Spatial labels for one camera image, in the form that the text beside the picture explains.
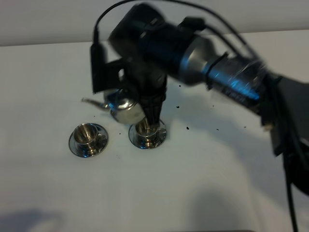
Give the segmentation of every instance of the metal cup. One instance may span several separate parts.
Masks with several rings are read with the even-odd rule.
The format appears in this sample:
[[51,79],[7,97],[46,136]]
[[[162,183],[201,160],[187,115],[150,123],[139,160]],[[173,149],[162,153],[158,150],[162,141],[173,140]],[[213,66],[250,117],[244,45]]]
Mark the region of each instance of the metal cup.
[[165,124],[160,121],[150,126],[147,119],[131,125],[129,129],[131,143],[140,149],[153,149],[160,146],[166,139]]
[[76,145],[82,148],[91,148],[98,142],[98,129],[94,124],[84,123],[73,132]]
[[83,158],[93,157],[106,147],[107,131],[99,124],[84,123],[79,125],[69,138],[70,151]]

